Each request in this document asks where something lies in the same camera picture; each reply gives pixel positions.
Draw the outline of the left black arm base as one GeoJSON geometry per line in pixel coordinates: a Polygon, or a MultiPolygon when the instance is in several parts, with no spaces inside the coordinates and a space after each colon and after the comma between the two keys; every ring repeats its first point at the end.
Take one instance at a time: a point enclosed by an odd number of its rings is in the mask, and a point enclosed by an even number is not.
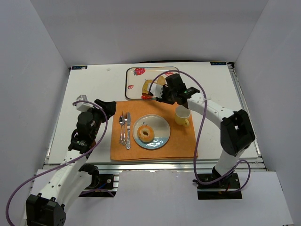
{"type": "Polygon", "coordinates": [[[117,192],[119,184],[119,175],[100,174],[98,179],[88,186],[79,196],[80,197],[96,197],[113,198],[117,192]]]}

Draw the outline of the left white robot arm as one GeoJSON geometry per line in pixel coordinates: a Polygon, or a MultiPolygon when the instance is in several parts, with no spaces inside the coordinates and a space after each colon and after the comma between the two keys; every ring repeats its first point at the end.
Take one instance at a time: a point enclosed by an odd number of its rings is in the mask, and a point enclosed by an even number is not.
{"type": "Polygon", "coordinates": [[[101,124],[108,126],[117,103],[99,99],[89,102],[82,95],[73,105],[80,114],[66,155],[62,163],[52,169],[54,175],[48,183],[26,200],[26,222],[29,226],[64,225],[67,211],[84,189],[98,186],[98,168],[86,161],[99,144],[96,137],[101,124]]]}

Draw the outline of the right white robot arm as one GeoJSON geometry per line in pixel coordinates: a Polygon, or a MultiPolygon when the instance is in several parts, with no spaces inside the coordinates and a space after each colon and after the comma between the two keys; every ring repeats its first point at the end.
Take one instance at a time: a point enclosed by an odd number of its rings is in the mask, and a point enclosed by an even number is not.
{"type": "Polygon", "coordinates": [[[212,174],[215,176],[214,181],[222,180],[234,171],[242,153],[255,140],[249,115],[243,109],[230,110],[208,99],[201,86],[187,88],[180,77],[181,73],[181,71],[173,71],[173,75],[166,78],[165,85],[150,83],[148,93],[155,96],[158,102],[171,105],[177,103],[201,114],[203,116],[201,128],[205,120],[211,121],[218,127],[222,153],[212,174]]]}

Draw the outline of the orange glazed bagel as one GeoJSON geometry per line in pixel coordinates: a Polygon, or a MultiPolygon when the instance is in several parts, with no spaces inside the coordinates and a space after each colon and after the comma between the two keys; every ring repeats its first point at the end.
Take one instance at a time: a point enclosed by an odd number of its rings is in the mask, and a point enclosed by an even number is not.
{"type": "Polygon", "coordinates": [[[149,143],[154,139],[154,130],[148,125],[143,125],[138,128],[137,131],[138,138],[144,142],[149,143]]]}

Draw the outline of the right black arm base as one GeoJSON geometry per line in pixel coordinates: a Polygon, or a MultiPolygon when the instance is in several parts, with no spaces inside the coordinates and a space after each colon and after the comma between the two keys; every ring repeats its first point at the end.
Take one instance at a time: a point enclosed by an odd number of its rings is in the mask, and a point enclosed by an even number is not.
{"type": "Polygon", "coordinates": [[[192,181],[197,186],[199,200],[238,200],[242,199],[239,190],[241,185],[237,173],[233,173],[221,181],[209,185],[200,184],[196,179],[192,181]]]}

